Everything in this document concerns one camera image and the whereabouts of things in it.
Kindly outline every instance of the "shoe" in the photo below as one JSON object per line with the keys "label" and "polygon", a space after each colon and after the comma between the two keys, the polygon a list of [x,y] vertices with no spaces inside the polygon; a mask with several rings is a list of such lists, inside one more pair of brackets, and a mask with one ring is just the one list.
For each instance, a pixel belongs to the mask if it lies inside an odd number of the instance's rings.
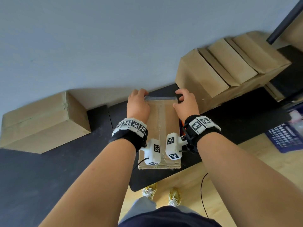
{"label": "shoe", "polygon": [[181,204],[181,195],[177,188],[169,192],[169,206],[177,207]]}
{"label": "shoe", "polygon": [[142,189],[142,196],[145,196],[152,201],[152,199],[154,198],[154,194],[157,191],[157,187],[158,183],[154,183],[148,187],[145,187],[144,189]]}

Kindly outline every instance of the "person's right hand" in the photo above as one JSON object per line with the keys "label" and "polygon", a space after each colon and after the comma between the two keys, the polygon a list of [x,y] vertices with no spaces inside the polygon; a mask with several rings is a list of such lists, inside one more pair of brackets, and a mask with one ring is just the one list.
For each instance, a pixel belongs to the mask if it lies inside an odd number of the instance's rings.
{"label": "person's right hand", "polygon": [[176,90],[176,94],[182,94],[179,98],[181,103],[174,103],[172,106],[176,109],[179,118],[185,122],[185,120],[191,115],[199,115],[199,108],[196,98],[193,93],[190,93],[187,89],[182,88]]}

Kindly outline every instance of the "black tabletop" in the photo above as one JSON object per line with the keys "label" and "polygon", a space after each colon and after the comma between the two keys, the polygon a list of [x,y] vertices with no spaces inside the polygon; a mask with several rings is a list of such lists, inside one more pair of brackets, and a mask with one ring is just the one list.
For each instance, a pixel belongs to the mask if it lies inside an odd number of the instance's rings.
{"label": "black tabletop", "polygon": [[[176,84],[150,92],[149,96],[177,96]],[[126,117],[127,101],[109,107],[112,126],[115,127]],[[247,141],[288,120],[289,114],[264,89],[258,88],[221,106],[203,113],[222,128],[222,134],[235,144]],[[138,163],[138,153],[134,166]],[[144,169],[137,168],[131,174],[129,182],[132,191],[138,191],[150,184],[167,178],[181,170],[201,162],[198,154],[184,152],[181,169]]]}
{"label": "black tabletop", "polygon": [[87,112],[92,133],[43,154],[0,149],[0,226],[35,227],[112,134],[107,106]]}

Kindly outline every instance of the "navy shirt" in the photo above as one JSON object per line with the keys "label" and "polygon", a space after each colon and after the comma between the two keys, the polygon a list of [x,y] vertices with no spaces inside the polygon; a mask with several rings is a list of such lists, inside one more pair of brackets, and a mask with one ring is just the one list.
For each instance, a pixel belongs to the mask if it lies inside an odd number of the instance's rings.
{"label": "navy shirt", "polygon": [[213,219],[195,213],[183,213],[173,206],[163,206],[155,211],[142,213],[121,222],[119,227],[222,227]]}

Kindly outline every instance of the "cable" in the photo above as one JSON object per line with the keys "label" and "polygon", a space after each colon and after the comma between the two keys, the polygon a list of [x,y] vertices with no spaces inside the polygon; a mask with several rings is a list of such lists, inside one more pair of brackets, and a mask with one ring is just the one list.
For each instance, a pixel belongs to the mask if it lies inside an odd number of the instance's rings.
{"label": "cable", "polygon": [[204,177],[203,177],[203,179],[202,179],[201,188],[200,188],[200,194],[201,194],[201,201],[202,201],[202,205],[203,205],[204,211],[205,211],[205,213],[206,213],[207,218],[209,219],[209,217],[208,217],[208,215],[207,215],[207,212],[206,212],[206,210],[205,210],[205,207],[204,207],[203,199],[202,199],[202,183],[203,183],[204,178],[205,178],[207,175],[208,175],[208,173],[207,173],[206,175],[204,175]]}
{"label": "cable", "polygon": [[144,160],[146,160],[146,159],[149,159],[149,158],[145,158],[145,159],[143,159],[142,161],[140,161],[134,168],[133,168],[133,170],[140,164],[140,163],[142,163]]}

